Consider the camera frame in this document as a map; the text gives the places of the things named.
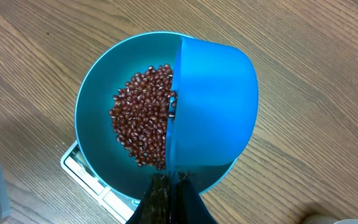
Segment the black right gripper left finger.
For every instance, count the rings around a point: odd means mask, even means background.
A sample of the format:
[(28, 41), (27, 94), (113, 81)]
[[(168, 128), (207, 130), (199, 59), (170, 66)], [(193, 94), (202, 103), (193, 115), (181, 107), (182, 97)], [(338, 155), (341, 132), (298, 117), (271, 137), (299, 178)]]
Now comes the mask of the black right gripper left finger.
[(170, 223), (172, 185), (168, 174), (153, 174), (148, 190), (126, 224)]

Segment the blue plastic measuring scoop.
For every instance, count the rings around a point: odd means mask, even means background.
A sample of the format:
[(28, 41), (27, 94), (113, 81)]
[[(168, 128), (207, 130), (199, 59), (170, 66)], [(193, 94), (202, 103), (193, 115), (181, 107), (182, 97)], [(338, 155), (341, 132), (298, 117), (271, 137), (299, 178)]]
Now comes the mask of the blue plastic measuring scoop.
[(177, 100), (167, 128), (169, 170), (221, 166), (242, 153), (259, 103), (257, 76), (245, 53), (228, 45), (182, 38), (172, 90)]

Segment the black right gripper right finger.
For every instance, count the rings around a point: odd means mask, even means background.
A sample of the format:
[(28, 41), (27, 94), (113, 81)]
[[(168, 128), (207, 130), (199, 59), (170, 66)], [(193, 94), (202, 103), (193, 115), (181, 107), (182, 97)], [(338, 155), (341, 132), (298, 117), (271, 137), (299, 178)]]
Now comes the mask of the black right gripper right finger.
[(179, 182), (175, 186), (175, 222), (177, 224), (217, 224), (192, 184), (189, 173), (179, 172), (178, 177)]

